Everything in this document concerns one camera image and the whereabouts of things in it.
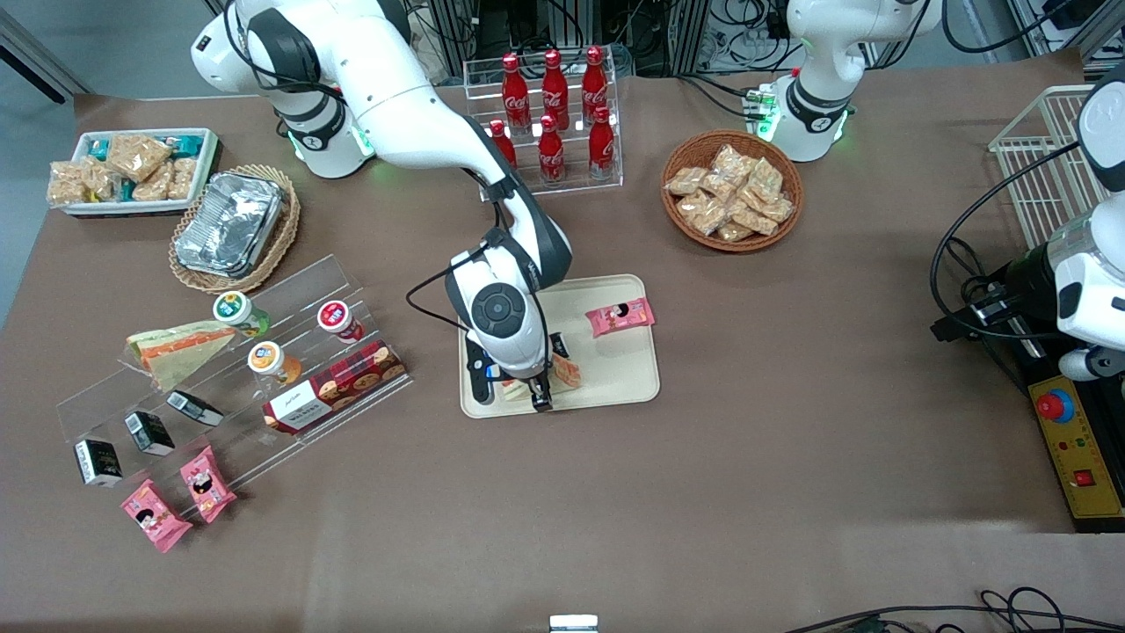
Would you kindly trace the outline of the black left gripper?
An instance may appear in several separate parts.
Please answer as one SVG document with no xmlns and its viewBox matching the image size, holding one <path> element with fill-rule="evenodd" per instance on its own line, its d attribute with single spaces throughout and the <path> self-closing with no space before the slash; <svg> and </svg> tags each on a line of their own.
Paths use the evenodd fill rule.
<svg viewBox="0 0 1125 633">
<path fill-rule="evenodd" d="M 954 311 L 932 323 L 939 342 L 980 341 L 1007 335 L 1023 340 L 1062 340 L 1058 332 L 1056 274 L 1048 261 L 1048 245 L 1040 244 L 1002 270 L 1004 293 L 989 293 L 968 302 L 969 311 Z"/>
</svg>

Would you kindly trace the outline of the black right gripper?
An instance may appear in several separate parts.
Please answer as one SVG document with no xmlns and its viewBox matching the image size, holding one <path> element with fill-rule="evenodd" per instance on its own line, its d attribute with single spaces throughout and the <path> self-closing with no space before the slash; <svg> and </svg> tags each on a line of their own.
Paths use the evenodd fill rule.
<svg viewBox="0 0 1125 633">
<path fill-rule="evenodd" d="M 489 405 L 495 401 L 493 388 L 493 374 L 490 368 L 494 365 L 489 354 L 478 344 L 468 337 L 464 338 L 467 372 L 472 400 L 482 405 Z M 550 388 L 550 377 L 552 376 L 552 358 L 544 360 L 544 365 L 537 376 L 531 377 L 531 403 L 534 412 L 551 412 L 554 409 L 552 392 Z"/>
</svg>

